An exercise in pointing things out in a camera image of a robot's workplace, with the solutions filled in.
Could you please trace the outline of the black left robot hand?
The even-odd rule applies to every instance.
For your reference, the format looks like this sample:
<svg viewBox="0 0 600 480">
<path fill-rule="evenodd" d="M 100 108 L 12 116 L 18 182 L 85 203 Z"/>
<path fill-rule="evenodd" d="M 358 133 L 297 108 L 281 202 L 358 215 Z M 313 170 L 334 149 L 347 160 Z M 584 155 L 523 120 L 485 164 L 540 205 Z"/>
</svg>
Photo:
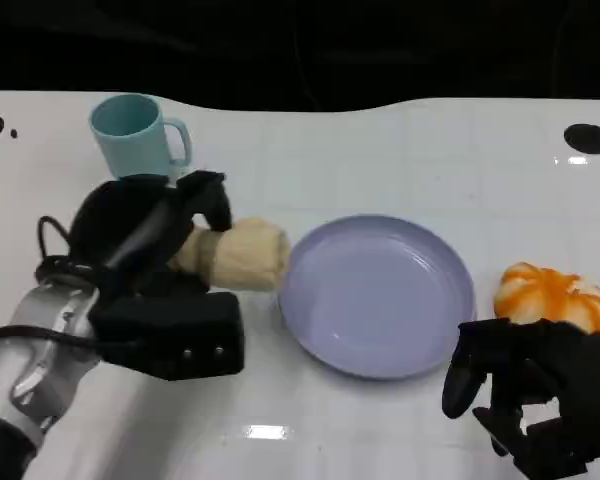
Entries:
<svg viewBox="0 0 600 480">
<path fill-rule="evenodd" d="M 100 296 L 129 295 L 184 246 L 202 215 L 211 229 L 232 226 L 225 175 L 196 170 L 171 184 L 165 176 L 107 181 L 79 208 L 69 230 L 69 258 L 90 268 Z"/>
</svg>

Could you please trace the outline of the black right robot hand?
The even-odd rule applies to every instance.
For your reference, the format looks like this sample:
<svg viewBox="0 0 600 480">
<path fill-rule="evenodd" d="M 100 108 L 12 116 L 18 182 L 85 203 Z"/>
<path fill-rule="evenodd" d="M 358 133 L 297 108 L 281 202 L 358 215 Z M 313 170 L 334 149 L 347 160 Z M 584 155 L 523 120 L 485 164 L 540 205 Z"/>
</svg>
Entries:
<svg viewBox="0 0 600 480">
<path fill-rule="evenodd" d="M 462 323 L 442 411 L 472 411 L 529 479 L 584 474 L 600 458 L 600 332 L 546 319 Z"/>
</svg>

